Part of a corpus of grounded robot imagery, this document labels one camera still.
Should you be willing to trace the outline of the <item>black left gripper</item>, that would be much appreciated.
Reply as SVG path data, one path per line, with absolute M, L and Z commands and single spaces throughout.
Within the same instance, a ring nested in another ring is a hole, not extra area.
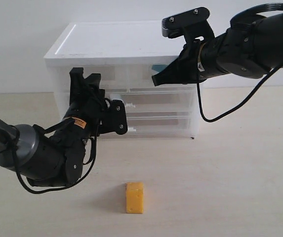
M 98 120 L 106 108 L 105 90 L 100 89 L 101 74 L 83 77 L 84 68 L 73 67 L 70 72 L 69 108 L 63 120 L 73 118 L 70 132 L 80 138 L 89 138 L 96 131 Z

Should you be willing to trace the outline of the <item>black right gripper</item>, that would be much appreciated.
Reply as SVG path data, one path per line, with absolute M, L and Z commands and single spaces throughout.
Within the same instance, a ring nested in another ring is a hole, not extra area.
M 201 41 L 199 39 L 186 43 L 178 58 L 163 71 L 152 76 L 154 86 L 199 83 L 198 57 L 200 49 Z

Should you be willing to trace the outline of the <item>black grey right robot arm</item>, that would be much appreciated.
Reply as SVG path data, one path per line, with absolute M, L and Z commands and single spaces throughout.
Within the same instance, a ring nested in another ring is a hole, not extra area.
M 210 12 L 197 7 L 162 19 L 162 35 L 183 37 L 178 57 L 152 76 L 155 86 L 196 84 L 234 74 L 259 79 L 274 68 L 283 68 L 283 3 L 251 7 L 230 20 L 216 36 L 208 23 Z

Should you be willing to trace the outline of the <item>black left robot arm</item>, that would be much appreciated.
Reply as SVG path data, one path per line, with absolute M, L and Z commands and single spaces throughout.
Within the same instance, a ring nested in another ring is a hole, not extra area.
M 61 122 L 50 128 L 9 125 L 0 119 L 0 166 L 26 177 L 22 186 L 39 193 L 68 189 L 85 178 L 87 143 L 89 162 L 96 157 L 99 125 L 107 104 L 99 87 L 101 75 L 83 76 L 83 68 L 70 70 L 69 108 Z

